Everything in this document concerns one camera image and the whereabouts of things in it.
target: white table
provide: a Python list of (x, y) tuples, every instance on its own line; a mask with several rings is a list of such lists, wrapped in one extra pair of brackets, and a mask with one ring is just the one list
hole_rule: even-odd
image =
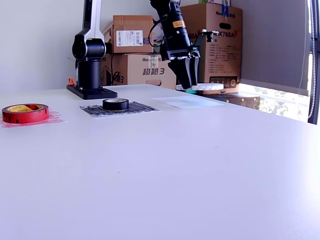
[(319, 128), (185, 93), (115, 86), (160, 112), (93, 118), (67, 90), (0, 95), (66, 123), (0, 129), (0, 240), (319, 240)]

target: white paper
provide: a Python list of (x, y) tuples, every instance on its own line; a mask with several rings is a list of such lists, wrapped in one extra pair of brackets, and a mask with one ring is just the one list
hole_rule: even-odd
[(204, 98), (195, 97), (195, 96), (163, 97), (163, 98), (154, 98), (153, 100), (156, 100), (180, 109), (194, 109), (194, 108), (203, 108), (203, 107), (223, 106), (223, 104), (221, 103), (206, 100)]
[(144, 45), (144, 32), (139, 31), (116, 31), (117, 47), (142, 47)]

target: electrical tape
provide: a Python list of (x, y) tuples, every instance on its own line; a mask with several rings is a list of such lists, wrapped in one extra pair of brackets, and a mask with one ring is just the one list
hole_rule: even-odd
[(107, 111), (123, 111), (129, 109), (129, 100), (122, 98), (110, 98), (103, 100), (103, 109)]

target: shipping label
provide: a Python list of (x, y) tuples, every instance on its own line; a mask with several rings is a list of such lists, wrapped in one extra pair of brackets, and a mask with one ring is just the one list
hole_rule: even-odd
[(137, 31), (116, 31), (117, 47), (142, 47), (144, 45), (144, 32)]

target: orange object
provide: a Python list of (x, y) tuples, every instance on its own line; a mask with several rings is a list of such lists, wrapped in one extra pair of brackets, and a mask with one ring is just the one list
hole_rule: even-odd
[(75, 86), (76, 86), (76, 84), (75, 84), (75, 81), (74, 81), (74, 78), (73, 78), (73, 77), (69, 77), (68, 85), (69, 85), (69, 86), (72, 86), (72, 87), (75, 87)]

